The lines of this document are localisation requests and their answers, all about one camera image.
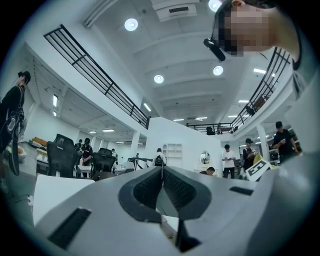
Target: round mirror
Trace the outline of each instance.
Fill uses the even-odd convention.
[[[200,155],[200,161],[201,161],[201,163],[203,163],[203,164],[209,164],[209,162],[210,162],[210,155],[209,155],[209,153],[208,153],[206,150],[201,153],[201,155]]]

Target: mesh chair back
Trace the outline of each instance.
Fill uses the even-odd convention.
[[[112,166],[116,161],[115,157],[101,153],[93,153],[92,158],[94,172],[111,172]]]
[[[63,148],[56,143],[48,141],[46,145],[49,176],[56,176],[60,172],[60,177],[72,178],[75,165],[75,150],[74,148]]]

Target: railing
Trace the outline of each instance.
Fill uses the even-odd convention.
[[[148,129],[149,118],[96,63],[63,25],[45,34],[44,38],[91,84],[139,124]]]
[[[290,64],[288,61],[289,57],[290,54],[285,50],[277,47],[274,49],[270,63],[257,89],[249,102],[231,123],[196,124],[187,126],[199,132],[207,133],[208,135],[233,134],[236,132],[238,128],[245,124],[274,93],[276,89],[275,85],[280,79],[285,67]],[[207,127],[211,127],[212,131],[209,129],[209,132],[207,132]]]

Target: sign board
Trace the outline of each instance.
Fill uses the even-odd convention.
[[[245,175],[249,181],[255,182],[259,179],[266,170],[271,169],[271,164],[263,159],[251,166],[245,171]]]

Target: ceiling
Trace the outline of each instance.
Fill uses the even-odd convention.
[[[208,1],[194,4],[196,14],[160,21],[153,3],[155,0],[117,0],[96,20],[114,51],[127,63],[127,69],[144,78],[151,87],[164,111],[164,117],[184,119],[184,123],[197,124],[187,118],[208,117],[206,123],[229,123],[231,113],[238,114],[244,107],[239,100],[248,100],[256,90],[262,75],[254,68],[266,69],[273,49],[243,57],[226,55],[224,62],[204,46],[203,40],[212,33],[214,12]],[[166,1],[183,3],[186,1]],[[127,31],[127,19],[134,18],[138,27]],[[122,57],[126,51],[135,65]],[[213,74],[216,66],[223,67],[220,76]],[[154,81],[162,75],[164,82]]]
[[[95,131],[100,139],[112,142],[131,142],[134,131],[99,108],[89,99],[81,96],[72,86],[62,81],[57,74],[41,64],[27,49],[25,60],[31,72],[32,80],[28,89],[33,99],[51,115],[79,128],[85,133]],[[58,96],[57,107],[53,106],[53,96]],[[102,130],[114,129],[114,132]],[[146,143],[146,138],[140,136],[139,143]]]

